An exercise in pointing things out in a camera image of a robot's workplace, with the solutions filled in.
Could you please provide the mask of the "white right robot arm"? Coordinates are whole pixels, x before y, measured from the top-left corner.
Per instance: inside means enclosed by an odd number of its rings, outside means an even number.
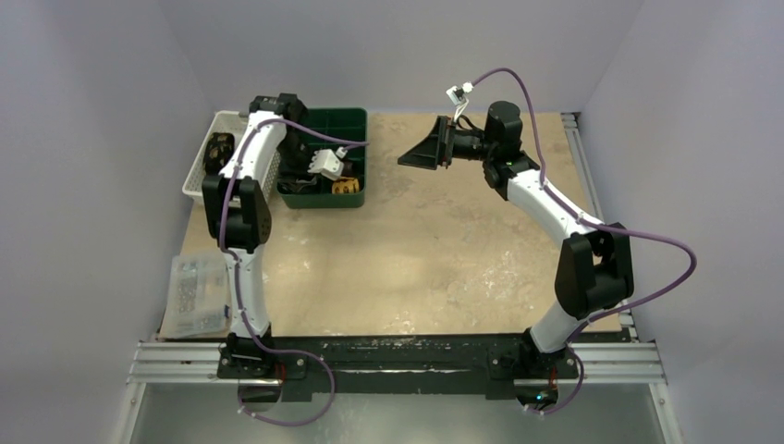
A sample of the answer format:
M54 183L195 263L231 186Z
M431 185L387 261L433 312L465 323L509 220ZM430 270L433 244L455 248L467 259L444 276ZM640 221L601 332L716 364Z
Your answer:
M431 131L398 158L398 164L436 170L454 159L479 161L484 179L503 200L531 217L559 247L555 302L526 334L519 363L530 376L541 376L556 361L569 337L591 315L604 313L633 294L631 242L614 224L581 208L542 178L542 166L521 148L523 122L517 105L492 103L482 129L461 128L456 119L437 117Z

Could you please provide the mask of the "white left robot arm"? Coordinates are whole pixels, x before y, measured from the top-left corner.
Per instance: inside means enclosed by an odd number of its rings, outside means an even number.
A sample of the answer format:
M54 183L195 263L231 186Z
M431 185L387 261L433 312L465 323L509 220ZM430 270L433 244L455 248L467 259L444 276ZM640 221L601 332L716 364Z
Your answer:
M239 358L251 377L275 369L276 354L263 344L271 326L263 297L261 260L272 227L270 191L280 172L306 175L314 153L302 139L307 108L294 93L257 96L248 124L227 164L202 181L208 229L227 261L231 327L223 354Z

